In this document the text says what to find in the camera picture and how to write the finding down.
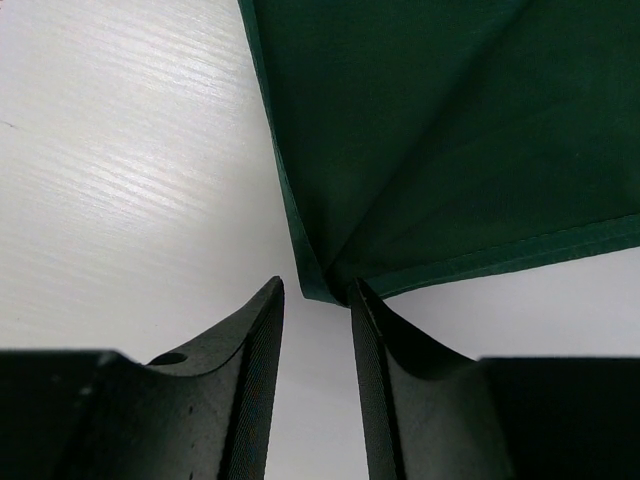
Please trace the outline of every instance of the wood grain surface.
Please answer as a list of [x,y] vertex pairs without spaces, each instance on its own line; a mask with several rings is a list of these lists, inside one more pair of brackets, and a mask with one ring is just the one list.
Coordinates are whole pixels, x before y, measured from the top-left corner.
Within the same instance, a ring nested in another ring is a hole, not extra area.
[[[267,478],[367,478],[349,314],[300,295],[235,0],[0,2],[0,348],[146,362],[279,274]],[[639,283],[636,249],[390,304],[467,355],[637,355]]]

